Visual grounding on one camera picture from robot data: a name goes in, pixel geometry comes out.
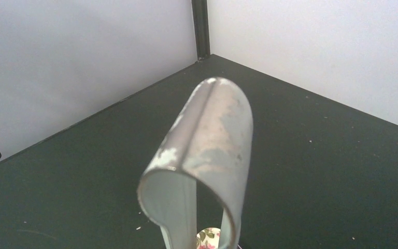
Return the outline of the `metal tongs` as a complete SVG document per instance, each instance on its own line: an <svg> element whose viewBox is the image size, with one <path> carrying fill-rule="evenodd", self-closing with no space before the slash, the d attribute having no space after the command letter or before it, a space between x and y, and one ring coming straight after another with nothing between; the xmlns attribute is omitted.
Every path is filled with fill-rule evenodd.
<svg viewBox="0 0 398 249"><path fill-rule="evenodd" d="M252 137L251 106L237 84L211 77L196 86L137 188L166 248L196 248L197 183L223 210L218 248L238 247Z"/></svg>

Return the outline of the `floral cookie tray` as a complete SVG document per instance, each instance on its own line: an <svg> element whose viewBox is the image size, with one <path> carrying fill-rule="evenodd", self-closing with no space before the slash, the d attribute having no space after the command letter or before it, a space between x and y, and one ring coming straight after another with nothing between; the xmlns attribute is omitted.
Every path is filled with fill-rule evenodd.
<svg viewBox="0 0 398 249"><path fill-rule="evenodd" d="M196 235L197 249L217 249L219 246L220 228L205 228Z"/></svg>

